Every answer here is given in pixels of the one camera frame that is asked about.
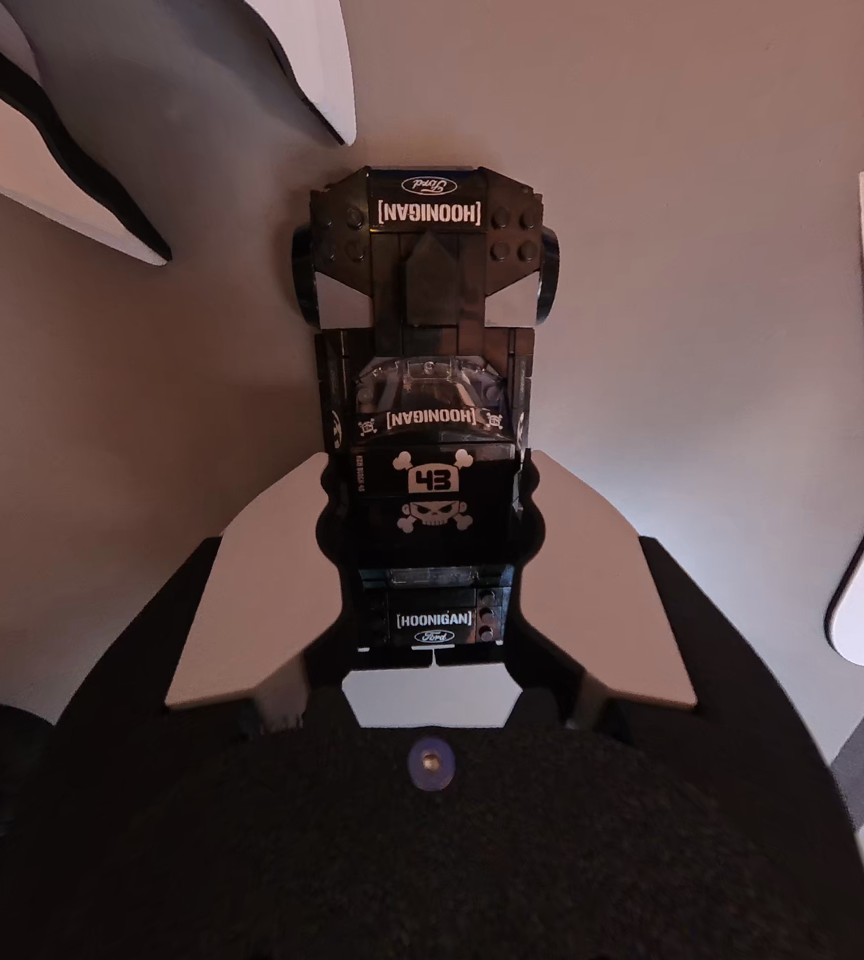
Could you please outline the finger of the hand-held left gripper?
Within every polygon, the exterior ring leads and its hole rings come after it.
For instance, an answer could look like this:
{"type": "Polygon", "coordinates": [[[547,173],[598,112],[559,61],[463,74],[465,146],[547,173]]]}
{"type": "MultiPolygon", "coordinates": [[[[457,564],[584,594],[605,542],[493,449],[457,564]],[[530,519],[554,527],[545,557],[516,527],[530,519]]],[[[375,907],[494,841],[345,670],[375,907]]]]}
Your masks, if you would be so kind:
{"type": "Polygon", "coordinates": [[[154,266],[173,257],[126,188],[65,127],[31,41],[0,2],[0,193],[154,266]]]}
{"type": "Polygon", "coordinates": [[[334,138],[357,136],[353,73],[339,1],[248,1],[294,89],[334,138]]]}

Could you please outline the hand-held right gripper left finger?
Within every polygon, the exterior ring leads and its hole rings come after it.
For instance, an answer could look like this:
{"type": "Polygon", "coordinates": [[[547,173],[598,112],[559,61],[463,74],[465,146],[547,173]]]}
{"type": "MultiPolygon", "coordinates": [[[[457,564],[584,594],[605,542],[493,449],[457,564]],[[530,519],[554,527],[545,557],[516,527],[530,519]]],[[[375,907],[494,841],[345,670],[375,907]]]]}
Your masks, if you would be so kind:
{"type": "Polygon", "coordinates": [[[316,539],[328,463],[314,454],[229,524],[167,694],[185,710],[252,700],[266,724],[298,724],[302,652],[339,617],[338,570],[316,539]]]}

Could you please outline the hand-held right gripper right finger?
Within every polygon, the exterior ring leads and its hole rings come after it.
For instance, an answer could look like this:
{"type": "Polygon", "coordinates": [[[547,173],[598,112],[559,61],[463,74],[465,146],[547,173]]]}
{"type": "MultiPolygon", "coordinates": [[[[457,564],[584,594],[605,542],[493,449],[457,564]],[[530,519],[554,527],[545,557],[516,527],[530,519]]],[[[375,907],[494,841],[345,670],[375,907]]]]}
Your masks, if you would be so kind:
{"type": "Polygon", "coordinates": [[[583,669],[571,727],[609,698],[691,710],[697,704],[634,527],[602,495],[534,451],[533,501],[545,537],[525,565],[525,620],[583,669]]]}

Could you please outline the black lego car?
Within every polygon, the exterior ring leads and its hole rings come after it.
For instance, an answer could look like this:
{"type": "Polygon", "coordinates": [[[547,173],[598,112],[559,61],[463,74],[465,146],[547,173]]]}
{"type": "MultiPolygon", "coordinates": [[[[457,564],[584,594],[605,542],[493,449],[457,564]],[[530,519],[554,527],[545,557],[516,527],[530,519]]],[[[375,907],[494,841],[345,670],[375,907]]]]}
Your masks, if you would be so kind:
{"type": "Polygon", "coordinates": [[[352,669],[465,645],[481,663],[504,641],[535,328],[558,289],[543,213],[486,167],[366,166],[313,191],[294,233],[352,669]]]}

